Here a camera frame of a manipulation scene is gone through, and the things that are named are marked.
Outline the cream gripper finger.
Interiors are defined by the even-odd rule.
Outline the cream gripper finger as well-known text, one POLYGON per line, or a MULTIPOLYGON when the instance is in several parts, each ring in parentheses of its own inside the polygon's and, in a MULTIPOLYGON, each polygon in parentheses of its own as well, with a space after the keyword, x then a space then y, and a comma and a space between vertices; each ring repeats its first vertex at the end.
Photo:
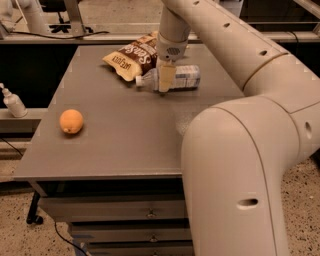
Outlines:
POLYGON ((159 86, 158 89, 161 93, 169 91, 170 86, 173 84, 173 80, 176 74, 176 66, 171 61, 160 60, 157 63, 159 86))

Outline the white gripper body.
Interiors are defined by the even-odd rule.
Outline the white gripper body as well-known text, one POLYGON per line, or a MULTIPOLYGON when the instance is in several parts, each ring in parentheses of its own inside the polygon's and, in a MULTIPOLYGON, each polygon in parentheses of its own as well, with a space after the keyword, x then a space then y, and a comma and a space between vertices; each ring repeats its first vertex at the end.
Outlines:
POLYGON ((161 34, 158 34, 156 44, 158 58, 162 61, 173 62, 181 59, 184 56, 187 43, 187 40, 182 42, 173 42, 166 39, 161 34))

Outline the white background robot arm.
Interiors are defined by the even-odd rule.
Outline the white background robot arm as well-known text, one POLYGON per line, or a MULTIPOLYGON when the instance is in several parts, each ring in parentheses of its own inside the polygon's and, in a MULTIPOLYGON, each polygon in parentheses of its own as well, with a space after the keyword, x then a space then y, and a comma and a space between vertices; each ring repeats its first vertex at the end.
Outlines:
POLYGON ((28 30, 36 34, 48 34, 49 25, 39 0, 0 0, 0 24, 12 31, 13 10, 18 9, 25 20, 28 30))

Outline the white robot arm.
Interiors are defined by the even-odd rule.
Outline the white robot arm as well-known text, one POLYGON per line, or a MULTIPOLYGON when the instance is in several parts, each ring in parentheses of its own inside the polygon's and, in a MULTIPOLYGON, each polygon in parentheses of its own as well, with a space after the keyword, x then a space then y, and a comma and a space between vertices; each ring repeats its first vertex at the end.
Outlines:
POLYGON ((320 83, 294 55, 214 0, 162 0, 161 63, 196 33, 243 92, 184 134, 181 167, 195 256, 290 256, 286 170, 320 147, 320 83))

